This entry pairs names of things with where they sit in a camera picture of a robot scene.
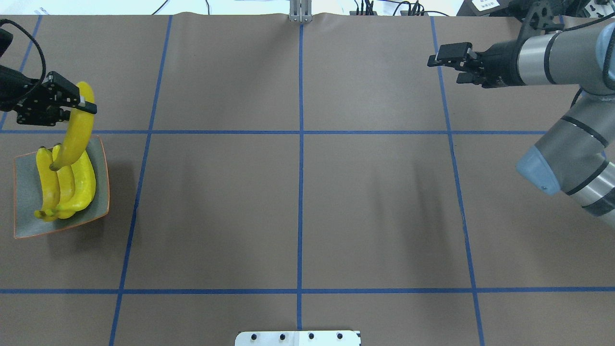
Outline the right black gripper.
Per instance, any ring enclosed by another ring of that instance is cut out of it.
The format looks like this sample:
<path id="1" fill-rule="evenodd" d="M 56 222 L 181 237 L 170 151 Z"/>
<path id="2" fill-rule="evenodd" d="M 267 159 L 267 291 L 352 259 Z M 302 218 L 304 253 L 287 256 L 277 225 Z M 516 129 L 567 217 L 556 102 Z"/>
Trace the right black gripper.
<path id="1" fill-rule="evenodd" d="M 474 52 L 470 42 L 444 44 L 428 57 L 428 67 L 481 68 L 480 74 L 461 72 L 459 85 L 480 85 L 483 88 L 516 87 L 522 85 L 518 69 L 520 49 L 516 41 L 498 42 L 484 52 Z"/>

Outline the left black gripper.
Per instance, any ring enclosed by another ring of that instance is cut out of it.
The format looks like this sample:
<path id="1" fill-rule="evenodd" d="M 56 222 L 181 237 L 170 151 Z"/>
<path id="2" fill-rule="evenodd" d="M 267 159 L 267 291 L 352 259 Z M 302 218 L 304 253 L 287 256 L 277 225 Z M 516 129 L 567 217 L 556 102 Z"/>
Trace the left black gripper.
<path id="1" fill-rule="evenodd" d="M 92 86 L 84 81 L 74 84 L 58 72 L 48 73 L 42 83 L 33 88 L 29 94 L 29 104 L 17 105 L 33 84 L 33 78 L 0 66 L 0 110 L 12 111 L 15 107 L 17 124 L 55 126 L 70 118 L 71 111 L 62 107 L 90 114 L 98 112 Z"/>

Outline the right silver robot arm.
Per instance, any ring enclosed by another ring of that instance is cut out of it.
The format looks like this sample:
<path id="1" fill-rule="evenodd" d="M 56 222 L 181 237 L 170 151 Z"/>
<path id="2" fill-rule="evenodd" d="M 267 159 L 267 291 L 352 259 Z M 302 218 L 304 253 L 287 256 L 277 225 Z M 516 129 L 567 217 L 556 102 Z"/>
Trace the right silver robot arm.
<path id="1" fill-rule="evenodd" d="M 517 162 L 527 181 L 559 191 L 588 214 L 614 225 L 614 24 L 564 28 L 523 24 L 516 39 L 475 52 L 470 42 L 439 46 L 428 66 L 449 66 L 457 83 L 482 88 L 577 85 L 569 109 Z"/>

